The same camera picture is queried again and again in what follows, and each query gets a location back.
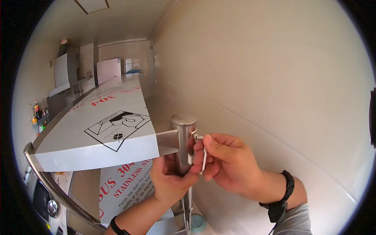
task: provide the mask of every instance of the cloth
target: cloth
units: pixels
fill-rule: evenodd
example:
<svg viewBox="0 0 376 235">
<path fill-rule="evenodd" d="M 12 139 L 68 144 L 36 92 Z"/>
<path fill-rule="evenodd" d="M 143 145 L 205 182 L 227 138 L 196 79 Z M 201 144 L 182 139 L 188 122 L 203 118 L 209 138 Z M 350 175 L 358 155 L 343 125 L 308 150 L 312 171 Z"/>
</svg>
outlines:
<svg viewBox="0 0 376 235">
<path fill-rule="evenodd" d="M 288 210 L 285 220 L 275 228 L 273 235 L 312 235 L 308 204 Z"/>
</svg>

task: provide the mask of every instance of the hand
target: hand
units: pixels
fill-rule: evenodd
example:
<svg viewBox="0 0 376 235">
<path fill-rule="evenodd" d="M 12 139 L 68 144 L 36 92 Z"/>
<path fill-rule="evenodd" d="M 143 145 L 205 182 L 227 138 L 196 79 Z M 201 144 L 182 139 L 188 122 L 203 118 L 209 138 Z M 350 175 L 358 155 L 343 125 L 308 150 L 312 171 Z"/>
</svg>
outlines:
<svg viewBox="0 0 376 235">
<path fill-rule="evenodd" d="M 250 148 L 235 136 L 205 135 L 203 140 L 199 140 L 194 146 L 197 152 L 191 172 L 201 171 L 204 146 L 208 152 L 203 173 L 205 180 L 213 178 L 225 190 L 255 200 L 262 171 L 257 166 Z"/>
<path fill-rule="evenodd" d="M 184 176 L 173 175 L 173 155 L 153 159 L 150 176 L 154 183 L 154 196 L 162 204 L 171 207 L 180 200 L 199 176 L 191 170 Z"/>
</svg>

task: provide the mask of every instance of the printed diagram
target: printed diagram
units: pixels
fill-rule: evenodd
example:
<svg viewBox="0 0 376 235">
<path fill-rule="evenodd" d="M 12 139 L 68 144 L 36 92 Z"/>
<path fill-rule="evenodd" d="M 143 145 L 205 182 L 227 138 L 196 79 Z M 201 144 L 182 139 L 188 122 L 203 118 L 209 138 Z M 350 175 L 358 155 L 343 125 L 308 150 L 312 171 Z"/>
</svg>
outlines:
<svg viewBox="0 0 376 235">
<path fill-rule="evenodd" d="M 124 140 L 150 121 L 149 116 L 118 111 L 92 125 L 85 132 L 117 152 Z"/>
</svg>

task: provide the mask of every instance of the ceiling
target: ceiling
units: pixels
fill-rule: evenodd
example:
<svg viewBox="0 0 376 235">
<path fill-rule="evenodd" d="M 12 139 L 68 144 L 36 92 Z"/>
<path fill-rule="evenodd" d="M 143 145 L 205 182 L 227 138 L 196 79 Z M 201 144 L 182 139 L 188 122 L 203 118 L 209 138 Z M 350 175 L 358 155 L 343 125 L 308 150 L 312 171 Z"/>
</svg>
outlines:
<svg viewBox="0 0 376 235">
<path fill-rule="evenodd" d="M 55 0 L 33 32 L 34 39 L 85 45 L 149 38 L 175 0 L 107 0 L 109 9 L 86 14 L 74 0 Z"/>
</svg>

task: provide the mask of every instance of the stainless steel pole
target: stainless steel pole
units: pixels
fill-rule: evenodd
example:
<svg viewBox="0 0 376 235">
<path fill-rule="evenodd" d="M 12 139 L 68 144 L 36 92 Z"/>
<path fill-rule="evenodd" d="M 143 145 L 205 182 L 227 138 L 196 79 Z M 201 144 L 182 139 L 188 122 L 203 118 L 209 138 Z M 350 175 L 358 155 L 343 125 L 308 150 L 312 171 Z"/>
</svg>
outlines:
<svg viewBox="0 0 376 235">
<path fill-rule="evenodd" d="M 177 174 L 184 176 L 193 164 L 193 146 L 194 135 L 196 132 L 197 119 L 185 115 L 177 114 L 171 117 L 171 126 L 177 129 L 177 138 L 179 145 L 179 152 L 174 153 L 174 160 L 177 163 Z M 192 212 L 192 187 L 182 198 L 184 221 L 187 235 L 191 234 L 191 212 Z"/>
<path fill-rule="evenodd" d="M 31 168 L 34 170 L 36 176 L 47 188 L 47 190 L 53 195 L 54 199 L 63 204 L 68 210 L 70 210 L 77 217 L 90 224 L 94 228 L 105 232 L 106 227 L 100 224 L 100 221 L 94 218 L 92 215 L 83 210 L 77 205 L 65 192 L 56 184 L 56 182 L 46 172 L 39 172 L 30 158 L 30 154 L 34 154 L 34 148 L 32 143 L 28 143 L 24 149 L 24 154 Z"/>
</svg>

